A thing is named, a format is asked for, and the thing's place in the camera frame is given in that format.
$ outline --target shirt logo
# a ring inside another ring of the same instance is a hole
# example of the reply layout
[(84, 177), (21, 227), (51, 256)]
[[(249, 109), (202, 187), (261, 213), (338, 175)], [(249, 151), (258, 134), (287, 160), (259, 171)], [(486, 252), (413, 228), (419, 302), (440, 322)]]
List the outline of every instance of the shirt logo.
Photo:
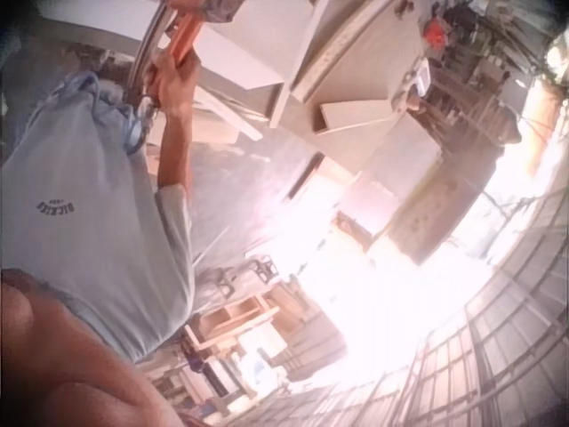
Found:
[(36, 209), (40, 213), (48, 216), (67, 215), (75, 211), (75, 207), (72, 203), (66, 203), (65, 200), (61, 199), (50, 200), (47, 203), (41, 202), (36, 206)]

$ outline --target orange tool handle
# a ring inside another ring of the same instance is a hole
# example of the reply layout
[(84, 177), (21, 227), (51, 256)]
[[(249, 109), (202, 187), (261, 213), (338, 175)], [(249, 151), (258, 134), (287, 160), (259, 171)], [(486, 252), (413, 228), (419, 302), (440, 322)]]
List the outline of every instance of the orange tool handle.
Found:
[[(168, 47), (166, 48), (166, 51), (174, 58), (176, 67), (180, 66), (188, 56), (188, 53), (192, 50), (196, 37), (203, 25), (204, 17), (201, 13), (187, 13), (181, 19), (178, 28), (172, 36), (170, 44), (168, 44)], [(161, 78), (162, 76), (157, 72), (154, 77), (154, 81), (148, 88), (148, 93), (150, 95), (158, 95)]]

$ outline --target gray t-shirt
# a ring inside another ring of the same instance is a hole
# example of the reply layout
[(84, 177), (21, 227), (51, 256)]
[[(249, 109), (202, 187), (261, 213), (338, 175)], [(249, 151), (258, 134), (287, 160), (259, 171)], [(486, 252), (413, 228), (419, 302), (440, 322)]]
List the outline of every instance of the gray t-shirt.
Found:
[(144, 155), (126, 155), (118, 111), (93, 111), (88, 92), (48, 102), (4, 164), (0, 262), (65, 295), (136, 361), (191, 313), (188, 201), (180, 185), (152, 189)]

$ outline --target shirt sleeve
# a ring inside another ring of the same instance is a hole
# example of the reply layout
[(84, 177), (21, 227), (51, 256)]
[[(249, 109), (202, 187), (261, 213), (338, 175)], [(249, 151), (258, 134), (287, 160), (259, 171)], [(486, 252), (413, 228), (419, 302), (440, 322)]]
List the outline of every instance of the shirt sleeve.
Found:
[(178, 270), (193, 282), (191, 219), (186, 191), (180, 184), (163, 187), (156, 193), (156, 204)]

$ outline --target hand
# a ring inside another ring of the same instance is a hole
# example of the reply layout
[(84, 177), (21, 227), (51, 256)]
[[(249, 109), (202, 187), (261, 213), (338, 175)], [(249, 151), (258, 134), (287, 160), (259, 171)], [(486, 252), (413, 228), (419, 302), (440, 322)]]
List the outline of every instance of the hand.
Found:
[(192, 50), (184, 62), (176, 68), (174, 58), (163, 51), (153, 59), (153, 66), (145, 75), (146, 87), (152, 87), (156, 73), (160, 75), (156, 93), (160, 108), (167, 117), (184, 118), (191, 115), (194, 91), (201, 62)]

